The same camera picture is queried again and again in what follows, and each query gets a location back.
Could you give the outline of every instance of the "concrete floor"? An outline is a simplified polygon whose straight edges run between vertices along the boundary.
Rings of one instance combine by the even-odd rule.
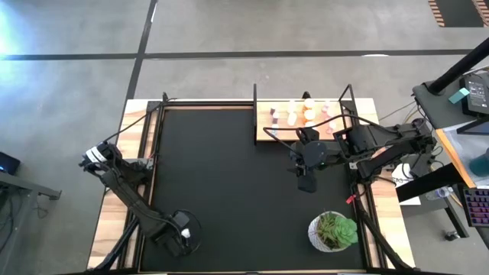
[[[136,53],[149,0],[0,0],[0,54]],[[476,46],[484,28],[440,28],[427,0],[165,0],[158,3],[147,53],[226,50],[426,50]],[[411,88],[460,56],[145,60],[136,99],[334,98],[351,83],[374,98],[379,117],[411,101]],[[83,173],[81,154],[116,131],[133,60],[0,61],[0,151],[20,159],[20,176],[62,189],[40,199],[11,273],[84,270],[102,185]],[[382,121],[399,123],[405,109]],[[486,274],[478,234],[445,242],[444,212],[406,219],[423,270]]]

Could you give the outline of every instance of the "succulent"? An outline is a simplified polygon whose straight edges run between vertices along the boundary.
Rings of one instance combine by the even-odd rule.
[[[317,227],[321,241],[329,248],[346,248],[358,242],[357,224],[350,218],[333,213],[321,215]]]

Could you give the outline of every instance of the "table leg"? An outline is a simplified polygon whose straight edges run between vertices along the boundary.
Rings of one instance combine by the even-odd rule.
[[[7,173],[0,173],[0,183],[35,191],[41,195],[48,196],[50,200],[58,200],[61,195],[61,190],[54,190],[36,183],[31,183],[27,180],[23,180],[17,176],[12,176]]]
[[[463,183],[464,180],[452,163],[396,188],[399,202],[421,196],[443,186]]]
[[[465,226],[461,223],[460,218],[458,218],[457,213],[453,209],[450,199],[448,197],[444,199],[447,205],[445,208],[446,214],[449,216],[450,221],[452,222],[453,226],[455,227],[455,230],[458,233],[458,236],[460,236],[460,238],[468,238],[469,237],[468,232],[465,229]]]

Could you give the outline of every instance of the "potted plant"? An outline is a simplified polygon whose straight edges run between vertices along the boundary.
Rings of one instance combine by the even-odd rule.
[[[357,224],[344,215],[327,211],[313,219],[308,230],[311,244],[322,252],[343,251],[358,242]]]

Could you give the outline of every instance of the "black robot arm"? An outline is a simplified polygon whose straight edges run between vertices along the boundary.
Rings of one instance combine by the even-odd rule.
[[[198,247],[199,228],[194,227],[187,213],[176,211],[169,215],[158,211],[137,191],[140,185],[149,188],[151,170],[145,164],[123,160],[118,148],[105,141],[87,150],[79,165],[97,176],[128,207],[146,238],[164,246],[175,257]]]

